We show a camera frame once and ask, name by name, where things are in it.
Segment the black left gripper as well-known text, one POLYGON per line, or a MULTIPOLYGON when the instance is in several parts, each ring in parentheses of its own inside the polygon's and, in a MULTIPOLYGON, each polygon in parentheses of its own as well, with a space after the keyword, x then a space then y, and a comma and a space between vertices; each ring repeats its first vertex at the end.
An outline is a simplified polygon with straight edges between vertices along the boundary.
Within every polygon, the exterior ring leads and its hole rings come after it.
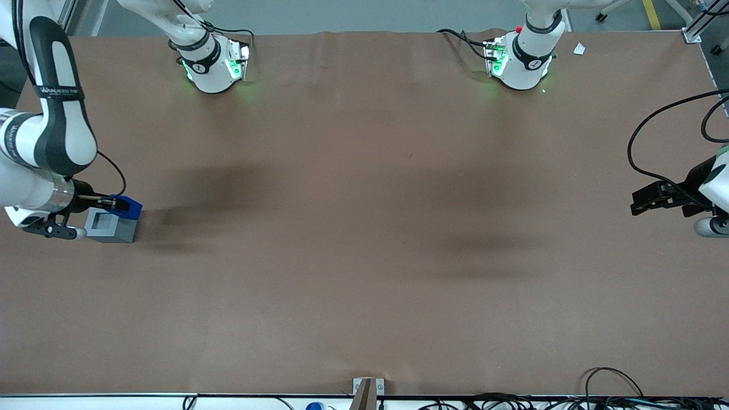
POLYGON ((693 197, 693 199, 689 199, 688 204, 685 204, 682 200, 683 194, 674 185, 663 180, 656 180, 633 192, 633 203, 630 205, 631 215, 637 217, 649 210, 676 207, 682 207, 684 218, 693 217, 704 212, 710 212, 712 216, 718 215, 711 200, 708 200, 705 195, 699 192, 699 187, 712 171, 715 161, 716 156, 711 156, 694 166, 687 173, 686 179, 681 185, 693 197))

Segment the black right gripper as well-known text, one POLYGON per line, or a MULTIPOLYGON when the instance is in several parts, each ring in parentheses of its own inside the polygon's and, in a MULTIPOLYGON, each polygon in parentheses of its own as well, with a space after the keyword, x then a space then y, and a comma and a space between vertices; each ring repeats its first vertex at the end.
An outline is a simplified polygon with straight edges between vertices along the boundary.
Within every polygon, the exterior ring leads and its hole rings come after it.
POLYGON ((126 200, 117 200, 114 195, 96 194, 93 187, 81 180, 71 180, 73 184, 73 197, 68 205, 69 213, 81 213, 94 205, 94 208, 116 212, 128 212, 130 203, 126 200))

